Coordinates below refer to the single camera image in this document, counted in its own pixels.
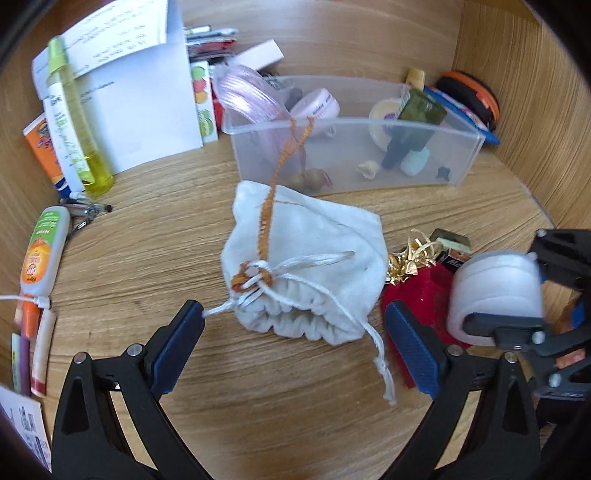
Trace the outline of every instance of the card with fruit pictures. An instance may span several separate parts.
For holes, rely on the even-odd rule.
[[[199,131],[203,143],[217,140],[216,117],[213,112],[212,84],[209,79],[209,65],[206,61],[191,64],[193,93],[199,117]]]

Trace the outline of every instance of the green and orange label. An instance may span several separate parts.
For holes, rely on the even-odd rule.
[[[22,265],[21,279],[24,283],[31,285],[41,281],[45,276],[59,220],[58,212],[49,211],[41,214]]]

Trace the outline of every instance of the orange braided string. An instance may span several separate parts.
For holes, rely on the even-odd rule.
[[[306,142],[312,130],[314,130],[314,119],[308,119],[308,126],[303,131],[300,139],[298,140],[296,137],[296,126],[297,122],[294,118],[291,119],[291,138],[285,142],[283,146],[283,150],[281,150],[281,155],[277,160],[277,168],[275,169],[275,174],[273,175],[273,179],[271,180],[271,188],[269,189],[269,193],[265,197],[265,201],[261,206],[261,219],[259,221],[259,236],[258,236],[258,243],[257,243],[257,250],[259,254],[259,259],[261,260],[268,260],[269,259],[269,236],[271,234],[271,219],[273,217],[273,204],[275,200],[275,192],[277,191],[277,183],[279,182],[279,175],[281,173],[281,169],[283,168],[283,164],[287,161],[288,158],[293,156]],[[231,288],[235,292],[242,292],[244,288],[242,286],[250,279],[250,275],[246,273],[246,269],[248,268],[248,262],[243,263],[240,265],[240,271],[232,277],[232,284]],[[273,279],[271,274],[266,270],[259,270],[259,273],[262,274],[262,280],[269,286],[273,284]]]

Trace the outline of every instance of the orange box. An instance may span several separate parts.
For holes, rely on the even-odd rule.
[[[51,136],[49,134],[49,127],[45,114],[39,115],[32,123],[22,131],[22,134],[27,139],[27,142],[33,149],[33,153],[39,160],[39,163],[45,170],[45,173],[54,184],[58,193],[63,198],[70,197],[70,187],[61,171],[60,165],[57,162],[56,151],[51,143]]]

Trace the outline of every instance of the green bottle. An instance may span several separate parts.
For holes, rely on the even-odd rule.
[[[88,126],[61,37],[52,38],[47,51],[47,90],[57,129],[86,193],[98,197],[113,186],[111,168],[99,152]]]
[[[398,120],[440,125],[446,115],[447,110],[426,93],[412,89],[407,103],[398,115]],[[393,127],[391,130],[392,140],[388,144],[388,151],[382,160],[382,167],[390,170],[396,165],[400,165],[400,162],[411,151],[421,151],[434,133],[430,129]]]

